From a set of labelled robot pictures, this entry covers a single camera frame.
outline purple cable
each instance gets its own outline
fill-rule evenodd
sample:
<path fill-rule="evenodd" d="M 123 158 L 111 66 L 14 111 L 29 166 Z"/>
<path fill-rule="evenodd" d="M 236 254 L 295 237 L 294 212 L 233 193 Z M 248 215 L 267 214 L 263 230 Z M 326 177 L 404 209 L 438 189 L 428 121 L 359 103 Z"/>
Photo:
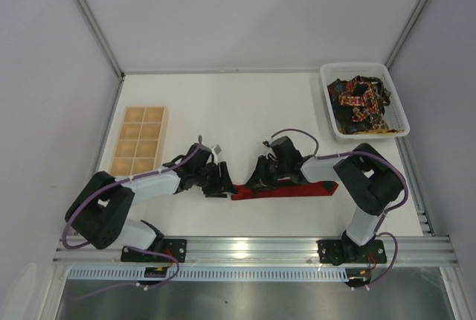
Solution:
<path fill-rule="evenodd" d="M 181 167 L 183 164 L 185 164 L 186 162 L 188 162 L 192 157 L 195 156 L 195 154 L 199 151 L 199 148 L 200 146 L 202 145 L 202 136 L 199 135 L 199 143 L 197 144 L 195 150 L 189 155 L 187 156 L 186 158 L 182 159 L 178 164 L 176 165 L 173 165 L 171 167 L 168 167 L 167 169 L 165 170 L 162 170 L 162 171 L 159 171 L 159 170 L 154 170 L 154 171 L 150 171 L 148 173 L 140 173 L 139 175 L 135 175 L 135 176 L 132 176 L 132 179 L 130 178 L 126 178 L 126 179 L 123 179 L 123 180 L 120 180 L 120 181 L 116 181 L 116 182 L 113 182 L 111 184 L 108 184 L 106 186 L 104 186 L 103 188 L 100 188 L 99 190 L 95 191 L 91 196 L 89 196 L 87 199 L 84 200 L 84 202 L 73 212 L 73 214 L 71 215 L 71 217 L 69 217 L 69 220 L 68 222 L 66 223 L 65 225 L 65 228 L 62 230 L 62 234 L 61 234 L 61 243 L 63 245 L 63 247 L 65 247 L 66 249 L 69 249 L 69 250 L 74 250 L 74 249 L 79 249 L 79 248 L 82 248 L 84 246 L 87 246 L 89 244 L 89 242 L 84 242 L 84 243 L 81 243 L 81 244 L 78 244 L 76 246 L 71 246 L 70 244 L 68 244 L 68 241 L 67 241 L 67 237 L 68 237 L 68 231 L 69 229 L 71 228 L 71 225 L 73 224 L 74 220 L 76 219 L 76 217 L 78 216 L 78 214 L 81 213 L 81 211 L 94 199 L 96 199 L 99 195 L 101 195 L 102 193 L 104 193 L 105 191 L 111 189 L 111 188 L 115 188 L 116 186 L 118 185 L 122 185 L 122 184 L 126 184 L 127 182 L 131 182 L 133 179 L 143 179 L 144 177 L 150 177 L 150 176 L 154 176 L 154 175 L 159 175 L 161 173 L 168 173 L 172 170 L 175 170 L 177 167 Z"/>
<path fill-rule="evenodd" d="M 398 241 L 396 240 L 396 237 L 393 234 L 391 234 L 390 232 L 382 232 L 382 233 L 377 234 L 377 237 L 381 237 L 381 236 L 392 237 L 393 243 L 395 243 L 395 252 L 393 253 L 392 261 L 390 262 L 390 265 L 388 266 L 388 268 L 386 268 L 386 270 L 383 272 L 383 274 L 380 275 L 376 280 L 371 281 L 370 285 L 378 283 L 379 281 L 381 281 L 383 278 L 385 278 L 388 275 L 390 270 L 392 270 L 393 266 L 395 265 L 396 257 L 399 253 L 399 243 L 398 243 Z"/>
<path fill-rule="evenodd" d="M 317 138 L 313 134 L 305 132 L 304 130 L 301 130 L 301 129 L 287 128 L 287 129 L 282 129 L 279 132 L 276 132 L 275 134 L 271 135 L 271 137 L 274 138 L 276 135 L 281 134 L 282 132 L 300 132 L 301 134 L 309 136 L 315 142 L 314 155 L 316 155 L 318 153 L 319 141 L 317 140 Z"/>
<path fill-rule="evenodd" d="M 129 248 L 129 249 L 131 249 L 132 251 L 135 251 L 135 252 L 144 253 L 145 255 L 158 255 L 160 257 L 170 259 L 172 262 L 174 262 L 177 265 L 177 269 L 175 270 L 175 272 L 170 277 L 168 277 L 167 279 L 162 280 L 160 283 L 157 283 L 157 284 L 154 284 L 154 285 L 151 285 L 151 286 L 148 286 L 148 285 L 143 286 L 142 289 L 155 289 L 155 288 L 162 287 L 163 285 L 169 283 L 172 279 L 174 279 L 177 276 L 177 274 L 179 273 L 180 264 L 174 257 L 172 257 L 170 255 L 166 255 L 165 253 L 144 251 L 143 249 L 139 249 L 139 248 L 135 248 L 135 247 L 127 247 L 127 248 Z M 137 283 L 132 283 L 132 282 L 127 281 L 127 282 L 124 282 L 124 283 L 113 284 L 109 287 L 105 287 L 105 288 L 102 288 L 102 289 L 99 289 L 99 290 L 95 290 L 94 292 L 90 292 L 90 293 L 85 294 L 85 295 L 77 296 L 77 297 L 74 297 L 74 298 L 69 298 L 69 300 L 71 300 L 71 301 L 80 301 L 80 300 L 84 300 L 86 298 L 89 298 L 91 296 L 101 294 L 102 292 L 107 292 L 109 290 L 113 290 L 113 289 L 116 289 L 116 288 L 132 287 L 132 286 L 136 287 Z"/>
<path fill-rule="evenodd" d="M 387 208 L 386 210 L 383 211 L 382 217 L 380 217 L 379 222 L 377 223 L 376 227 L 373 230 L 373 232 L 376 233 L 379 230 L 382 223 L 384 222 L 384 219 L 387 216 L 388 212 L 396 210 L 399 207 L 402 207 L 407 202 L 408 195 L 409 195 L 409 190 L 408 190 L 407 182 L 405 181 L 405 177 L 403 177 L 402 173 L 400 173 L 400 171 L 398 171 L 396 169 L 396 167 L 394 167 L 390 162 L 388 162 L 384 158 L 381 158 L 377 155 L 373 155 L 371 153 L 366 153 L 365 151 L 349 151 L 349 152 L 342 153 L 342 154 L 331 154 L 331 155 L 325 155 L 325 156 L 318 156 L 317 159 L 318 160 L 326 160 L 326 159 L 339 158 L 339 157 L 342 157 L 342 156 L 365 156 L 365 157 L 368 157 L 369 159 L 376 160 L 376 161 L 380 162 L 381 164 L 383 164 L 384 166 L 388 167 L 390 170 L 392 170 L 392 172 L 395 174 L 395 176 L 402 183 L 403 191 L 404 191 L 402 201 L 400 201 L 396 205 L 390 206 L 389 208 Z"/>

